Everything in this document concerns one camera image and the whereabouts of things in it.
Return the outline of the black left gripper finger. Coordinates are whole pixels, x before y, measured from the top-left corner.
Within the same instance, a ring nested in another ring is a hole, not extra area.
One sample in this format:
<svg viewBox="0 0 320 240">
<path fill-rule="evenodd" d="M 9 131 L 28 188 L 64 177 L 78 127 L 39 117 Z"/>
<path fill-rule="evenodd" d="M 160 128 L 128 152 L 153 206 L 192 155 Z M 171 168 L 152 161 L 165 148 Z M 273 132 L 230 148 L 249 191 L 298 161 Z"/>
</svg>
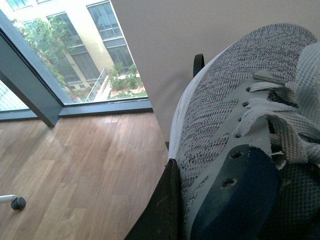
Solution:
<svg viewBox="0 0 320 240">
<path fill-rule="evenodd" d="M 180 172 L 169 159 L 160 180 L 126 240 L 177 240 L 179 236 Z"/>
</svg>

